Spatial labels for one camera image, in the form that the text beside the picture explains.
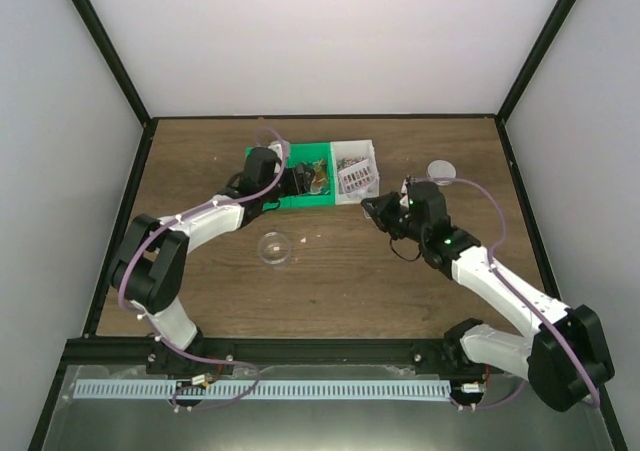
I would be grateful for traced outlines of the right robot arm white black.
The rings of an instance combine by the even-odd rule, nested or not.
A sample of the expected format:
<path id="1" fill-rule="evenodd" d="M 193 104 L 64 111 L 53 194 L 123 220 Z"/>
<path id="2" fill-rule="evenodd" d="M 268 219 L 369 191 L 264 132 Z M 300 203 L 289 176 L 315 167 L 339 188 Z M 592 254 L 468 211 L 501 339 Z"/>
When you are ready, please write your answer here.
<path id="1" fill-rule="evenodd" d="M 447 367 L 465 374 L 485 364 L 526 381 L 538 398 L 564 412 L 601 404 L 601 387 L 614 365 L 599 316 L 536 289 L 510 271 L 469 232 L 455 226 L 436 181 L 404 180 L 400 191 L 362 200 L 392 242 L 409 239 L 431 268 L 479 296 L 514 328 L 510 334 L 469 319 L 449 333 Z"/>

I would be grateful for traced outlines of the lilac slotted plastic scoop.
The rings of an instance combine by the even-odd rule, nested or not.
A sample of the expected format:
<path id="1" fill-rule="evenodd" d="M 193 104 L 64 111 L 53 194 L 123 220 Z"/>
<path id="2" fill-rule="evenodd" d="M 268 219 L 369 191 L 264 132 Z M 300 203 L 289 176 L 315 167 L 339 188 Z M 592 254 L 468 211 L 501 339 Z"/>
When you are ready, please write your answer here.
<path id="1" fill-rule="evenodd" d="M 337 205 L 360 204 L 379 193 L 379 176 L 368 157 L 343 158 L 336 162 Z"/>

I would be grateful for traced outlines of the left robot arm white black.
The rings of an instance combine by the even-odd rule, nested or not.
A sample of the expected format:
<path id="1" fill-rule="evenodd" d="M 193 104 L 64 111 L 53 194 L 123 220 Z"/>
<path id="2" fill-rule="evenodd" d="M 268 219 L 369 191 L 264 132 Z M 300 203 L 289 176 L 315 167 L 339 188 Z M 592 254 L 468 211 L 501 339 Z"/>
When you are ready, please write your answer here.
<path id="1" fill-rule="evenodd" d="M 314 177 L 311 165 L 291 165 L 282 150 L 256 147 L 243 170 L 205 203 L 164 218 L 141 214 L 130 223 L 108 283 L 117 290 L 119 304 L 148 321 L 157 338 L 172 347 L 168 359 L 178 372 L 196 373 L 205 353 L 193 342 L 198 327 L 178 298 L 189 253 L 247 226 L 266 205 L 310 192 Z"/>

